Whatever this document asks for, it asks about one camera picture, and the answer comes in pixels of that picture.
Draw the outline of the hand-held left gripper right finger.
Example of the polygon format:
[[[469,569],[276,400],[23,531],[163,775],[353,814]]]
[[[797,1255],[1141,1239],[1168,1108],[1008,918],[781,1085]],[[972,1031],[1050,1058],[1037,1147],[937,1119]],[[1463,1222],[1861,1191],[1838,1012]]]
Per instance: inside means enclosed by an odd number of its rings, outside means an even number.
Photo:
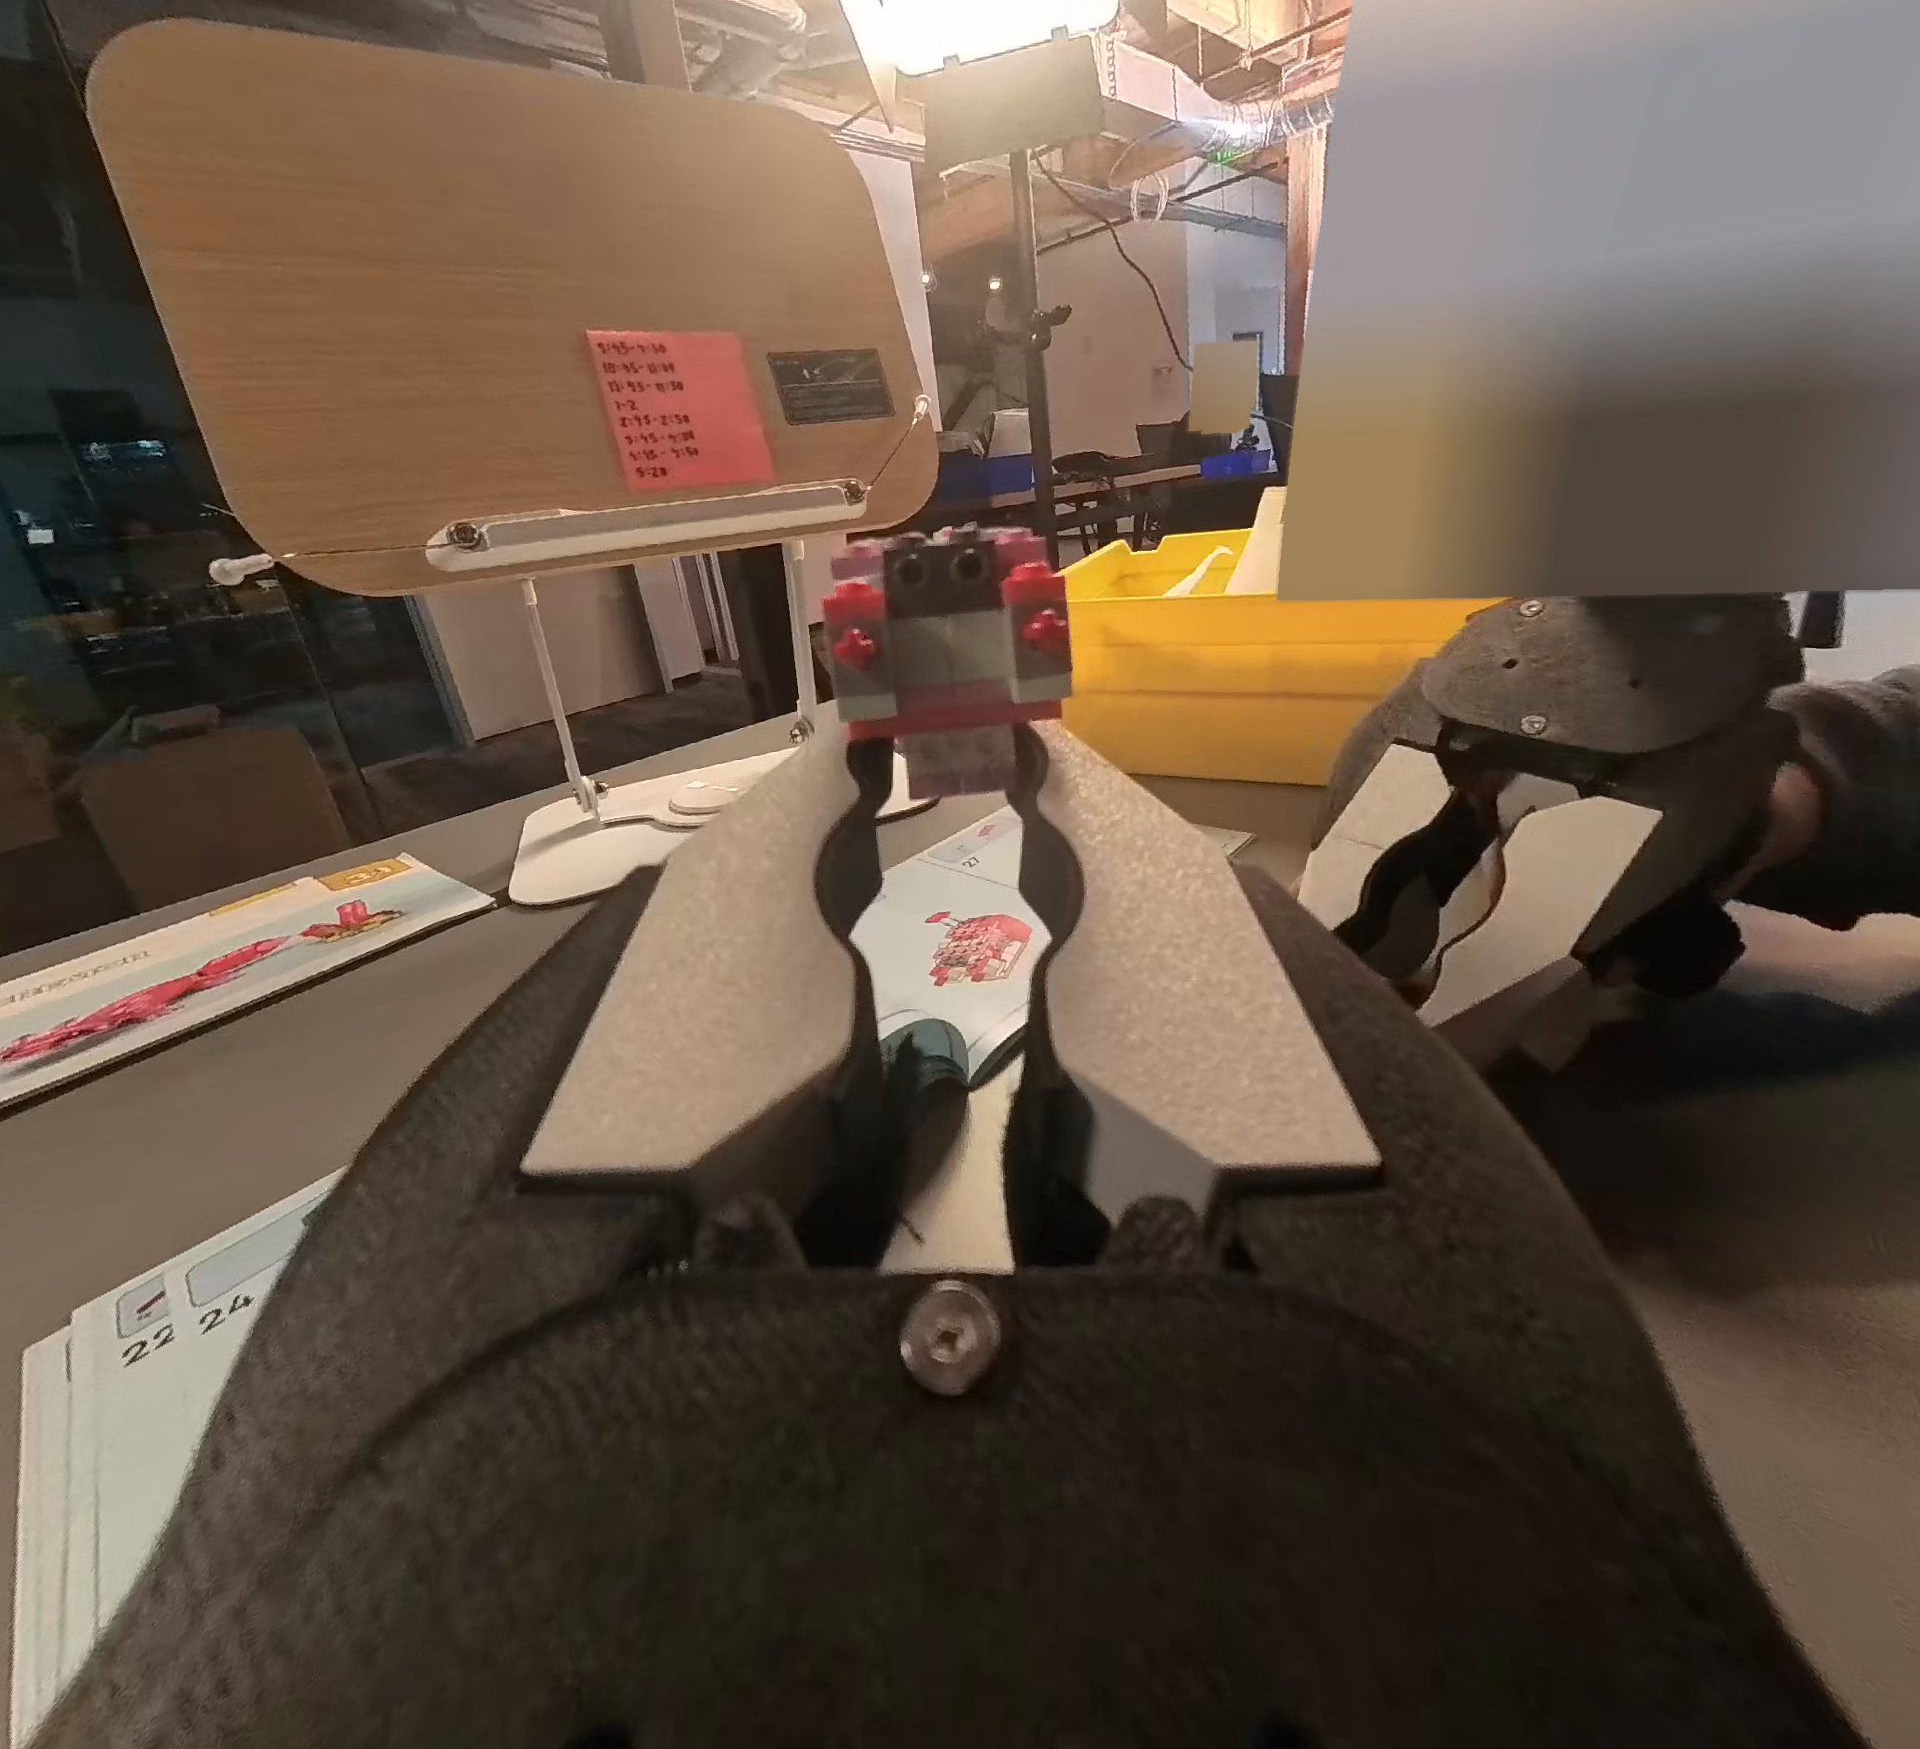
[[[1353,1187],[1383,1157],[1216,833],[1070,727],[1017,735],[1017,898],[1047,925],[1025,1077],[1092,1208]]]

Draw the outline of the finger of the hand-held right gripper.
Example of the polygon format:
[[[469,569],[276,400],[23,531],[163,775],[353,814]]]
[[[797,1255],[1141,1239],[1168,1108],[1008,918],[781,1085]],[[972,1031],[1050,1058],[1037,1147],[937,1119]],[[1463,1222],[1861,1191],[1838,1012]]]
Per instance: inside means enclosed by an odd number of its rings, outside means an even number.
[[[1446,762],[1386,743],[1309,848],[1300,903],[1386,987],[1434,987],[1502,898],[1496,809]]]
[[[1502,791],[1496,833],[1439,908],[1439,944],[1404,981],[1415,1022],[1475,1071],[1565,1067],[1619,1012],[1574,950],[1601,918],[1655,814],[1574,791]]]

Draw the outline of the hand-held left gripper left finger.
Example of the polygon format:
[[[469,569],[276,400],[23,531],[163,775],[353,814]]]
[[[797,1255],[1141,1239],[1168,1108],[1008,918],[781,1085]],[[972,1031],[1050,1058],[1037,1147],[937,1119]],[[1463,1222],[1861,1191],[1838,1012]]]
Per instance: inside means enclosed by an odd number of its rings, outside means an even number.
[[[817,1191],[871,1067],[852,925],[879,898],[888,738],[811,735],[689,833],[551,1091],[526,1184]]]

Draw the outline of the grey red toy brick model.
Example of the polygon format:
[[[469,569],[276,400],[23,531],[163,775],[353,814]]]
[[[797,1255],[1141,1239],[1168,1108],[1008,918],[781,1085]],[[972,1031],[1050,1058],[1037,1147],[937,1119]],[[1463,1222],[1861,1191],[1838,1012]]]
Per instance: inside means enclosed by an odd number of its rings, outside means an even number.
[[[1074,689],[1070,591],[1030,529],[852,537],[821,652],[852,738],[888,738],[908,798],[1016,791],[1017,727]]]

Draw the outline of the person's right forearm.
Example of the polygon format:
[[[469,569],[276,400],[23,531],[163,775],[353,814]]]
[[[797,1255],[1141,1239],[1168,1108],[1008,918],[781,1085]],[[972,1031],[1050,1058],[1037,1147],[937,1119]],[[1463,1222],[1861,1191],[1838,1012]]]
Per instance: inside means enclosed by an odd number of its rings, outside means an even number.
[[[1920,668],[1808,678],[1784,689],[1819,782],[1808,852],[1784,867],[1784,916],[1861,925],[1920,916]]]

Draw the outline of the person's right hand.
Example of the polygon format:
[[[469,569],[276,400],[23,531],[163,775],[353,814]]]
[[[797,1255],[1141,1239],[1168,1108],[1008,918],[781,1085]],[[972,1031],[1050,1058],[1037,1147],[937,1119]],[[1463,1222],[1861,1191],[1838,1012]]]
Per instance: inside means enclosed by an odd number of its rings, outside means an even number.
[[[1808,743],[1797,743],[1768,791],[1766,791],[1766,809],[1751,814],[1748,821],[1748,852],[1742,863],[1721,878],[1721,903],[1748,903],[1751,886],[1768,898],[1768,893],[1784,893],[1797,878],[1797,867],[1808,863],[1808,852],[1819,848],[1819,832],[1826,832],[1826,775],[1813,762]]]

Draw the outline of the yellow plastic bin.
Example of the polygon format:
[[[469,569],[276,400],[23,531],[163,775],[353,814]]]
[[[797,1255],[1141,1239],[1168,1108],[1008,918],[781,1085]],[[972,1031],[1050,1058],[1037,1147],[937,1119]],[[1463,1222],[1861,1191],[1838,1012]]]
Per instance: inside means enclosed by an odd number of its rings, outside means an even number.
[[[1104,543],[1066,569],[1074,694],[1066,724],[1151,778],[1329,782],[1348,727],[1490,601],[1167,601],[1216,543]]]

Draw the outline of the open instruction booklet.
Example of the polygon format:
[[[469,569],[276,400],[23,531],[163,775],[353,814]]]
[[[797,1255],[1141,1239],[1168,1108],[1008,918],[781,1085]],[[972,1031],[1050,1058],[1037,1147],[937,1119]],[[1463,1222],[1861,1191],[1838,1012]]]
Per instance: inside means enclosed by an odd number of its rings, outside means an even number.
[[[1017,1054],[1047,925],[1017,898],[1017,814],[995,809],[885,867],[852,949],[879,1036],[927,1036],[979,1085]]]

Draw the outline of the instruction sheet with red model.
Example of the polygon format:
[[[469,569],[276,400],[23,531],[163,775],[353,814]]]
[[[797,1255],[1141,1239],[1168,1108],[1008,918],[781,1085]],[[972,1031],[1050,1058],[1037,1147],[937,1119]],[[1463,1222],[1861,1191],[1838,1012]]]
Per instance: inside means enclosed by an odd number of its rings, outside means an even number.
[[[81,957],[6,974],[0,1108],[148,1058],[229,1012],[332,981],[377,950],[482,918],[488,893],[422,860],[366,860],[276,893],[138,930]]]

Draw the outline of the black light stand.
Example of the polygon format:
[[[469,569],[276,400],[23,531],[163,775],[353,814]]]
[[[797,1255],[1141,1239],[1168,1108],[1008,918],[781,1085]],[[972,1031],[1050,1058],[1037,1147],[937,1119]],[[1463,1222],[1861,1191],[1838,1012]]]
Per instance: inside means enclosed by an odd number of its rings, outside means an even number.
[[[1025,425],[1030,425],[1030,529],[1059,565],[1059,495],[1050,495],[1050,400],[1047,400],[1047,349],[1059,315],[1041,302],[1041,224],[1037,224],[1037,151],[1008,151],[1008,200],[1016,200],[1016,335],[1025,366]]]

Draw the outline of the pink sticky note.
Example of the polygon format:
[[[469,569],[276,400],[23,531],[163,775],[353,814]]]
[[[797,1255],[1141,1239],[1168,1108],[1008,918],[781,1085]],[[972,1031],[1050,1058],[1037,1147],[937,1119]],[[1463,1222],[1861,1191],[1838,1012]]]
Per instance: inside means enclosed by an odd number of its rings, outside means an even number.
[[[731,330],[582,330],[582,342],[634,495],[758,495],[781,482]]]

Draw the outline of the numbered instruction sheets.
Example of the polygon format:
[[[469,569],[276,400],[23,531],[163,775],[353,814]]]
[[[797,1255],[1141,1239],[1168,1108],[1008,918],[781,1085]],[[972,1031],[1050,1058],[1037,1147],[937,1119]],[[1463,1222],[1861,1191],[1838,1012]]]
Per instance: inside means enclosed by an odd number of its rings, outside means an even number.
[[[335,1175],[95,1297],[23,1350],[9,1742],[148,1567],[285,1255]]]

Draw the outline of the wooden book stand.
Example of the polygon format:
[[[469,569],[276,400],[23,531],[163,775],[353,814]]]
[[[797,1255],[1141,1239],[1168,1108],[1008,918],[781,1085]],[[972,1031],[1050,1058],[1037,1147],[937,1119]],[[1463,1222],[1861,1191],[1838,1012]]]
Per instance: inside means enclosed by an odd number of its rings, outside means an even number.
[[[675,839],[582,775],[541,575],[781,543],[805,738],[800,543],[937,485],[852,151],[786,108],[194,19],[118,34],[85,118],[263,561],[346,595],[521,595],[568,802],[521,832],[516,903],[594,898]],[[781,482],[634,495],[582,330],[731,330]]]

